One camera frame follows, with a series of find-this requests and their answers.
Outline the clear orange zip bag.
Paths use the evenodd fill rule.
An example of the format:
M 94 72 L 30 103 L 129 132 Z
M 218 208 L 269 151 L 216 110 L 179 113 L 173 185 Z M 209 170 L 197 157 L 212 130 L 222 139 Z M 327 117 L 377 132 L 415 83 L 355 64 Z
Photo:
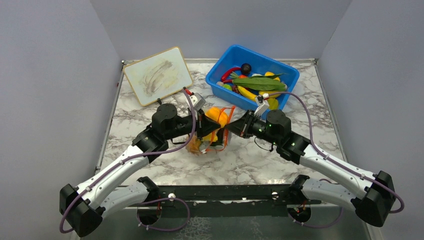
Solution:
M 227 124 L 229 124 L 233 117 L 233 113 L 235 111 L 236 106 L 233 105 L 232 107 L 218 107 L 218 108 L 226 108 L 225 112 L 228 115 Z M 215 131 L 217 131 L 218 140 L 215 142 L 208 142 L 208 148 L 206 149 L 204 154 L 207 154 L 209 152 L 221 152 L 227 147 L 227 145 L 230 142 L 231 136 L 228 130 L 224 128 L 220 128 Z M 202 140 L 202 138 L 198 138 L 196 134 L 193 138 Z

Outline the orange toy bell pepper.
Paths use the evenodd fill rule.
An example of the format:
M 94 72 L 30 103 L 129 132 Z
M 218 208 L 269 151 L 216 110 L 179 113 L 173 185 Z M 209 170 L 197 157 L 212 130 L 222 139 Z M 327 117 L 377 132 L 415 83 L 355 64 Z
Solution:
M 213 121 L 219 123 L 221 128 L 224 128 L 229 120 L 229 116 L 226 113 L 225 107 L 211 107 L 205 112 L 205 115 Z

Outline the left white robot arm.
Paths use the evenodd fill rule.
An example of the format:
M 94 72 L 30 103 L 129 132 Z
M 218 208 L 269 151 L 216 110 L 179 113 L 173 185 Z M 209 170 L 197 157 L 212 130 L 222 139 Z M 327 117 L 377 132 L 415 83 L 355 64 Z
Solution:
M 163 103 L 152 115 L 151 123 L 128 148 L 105 169 L 78 186 L 65 185 L 59 192 L 59 231 L 76 232 L 79 237 L 91 234 L 109 215 L 130 205 L 152 205 L 158 188 L 148 177 L 130 186 L 119 185 L 161 155 L 184 148 L 194 137 L 205 137 L 222 125 L 202 111 L 201 105 L 189 102 L 188 115 L 179 116 L 175 105 Z

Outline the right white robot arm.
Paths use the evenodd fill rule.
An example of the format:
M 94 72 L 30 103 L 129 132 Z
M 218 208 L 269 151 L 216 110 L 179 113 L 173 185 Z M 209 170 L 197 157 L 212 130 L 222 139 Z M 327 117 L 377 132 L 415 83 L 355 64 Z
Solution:
M 285 160 L 317 171 L 335 184 L 299 176 L 288 190 L 289 199 L 300 204 L 319 200 L 354 211 L 364 222 L 382 227 L 395 203 L 392 176 L 385 171 L 373 173 L 333 157 L 312 141 L 291 129 L 291 120 L 281 110 L 271 110 L 265 121 L 252 110 L 225 129 L 241 138 L 257 137 L 276 146 Z

